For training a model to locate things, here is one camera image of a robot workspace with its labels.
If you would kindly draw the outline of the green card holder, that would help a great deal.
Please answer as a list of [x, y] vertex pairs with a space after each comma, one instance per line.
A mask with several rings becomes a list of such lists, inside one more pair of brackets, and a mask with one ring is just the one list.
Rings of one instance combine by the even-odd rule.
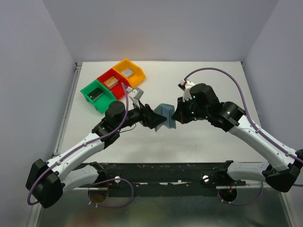
[[162, 126], [165, 126], [168, 129], [176, 129], [176, 121], [172, 119], [172, 115], [175, 112], [175, 107], [170, 104], [159, 104], [155, 109], [154, 112], [166, 117], [166, 121], [161, 123], [160, 125], [155, 127], [155, 131], [157, 132]]

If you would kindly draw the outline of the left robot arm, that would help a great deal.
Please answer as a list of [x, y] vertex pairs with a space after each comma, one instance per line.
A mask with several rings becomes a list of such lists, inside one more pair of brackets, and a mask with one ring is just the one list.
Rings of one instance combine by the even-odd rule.
[[29, 190], [27, 203], [33, 205], [31, 197], [43, 208], [54, 205], [62, 195], [74, 188], [92, 184], [101, 186], [105, 175], [95, 166], [78, 166], [92, 155], [113, 144], [120, 136], [119, 130], [140, 122], [150, 129], [166, 121], [166, 117], [155, 113], [148, 104], [135, 106], [128, 110], [128, 104], [114, 101], [109, 105], [104, 118], [81, 142], [73, 148], [48, 161], [35, 161], [26, 182]]

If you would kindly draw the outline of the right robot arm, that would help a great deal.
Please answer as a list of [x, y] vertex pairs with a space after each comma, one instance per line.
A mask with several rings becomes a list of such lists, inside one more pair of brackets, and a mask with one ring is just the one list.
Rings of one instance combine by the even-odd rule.
[[303, 166], [302, 150], [283, 145], [252, 120], [233, 102], [220, 102], [211, 86], [191, 81], [180, 82], [183, 96], [177, 100], [172, 119], [187, 124], [207, 120], [212, 126], [244, 141], [257, 151], [265, 162], [232, 162], [218, 173], [218, 181], [229, 185], [233, 181], [266, 182], [279, 192], [288, 192], [297, 180]]

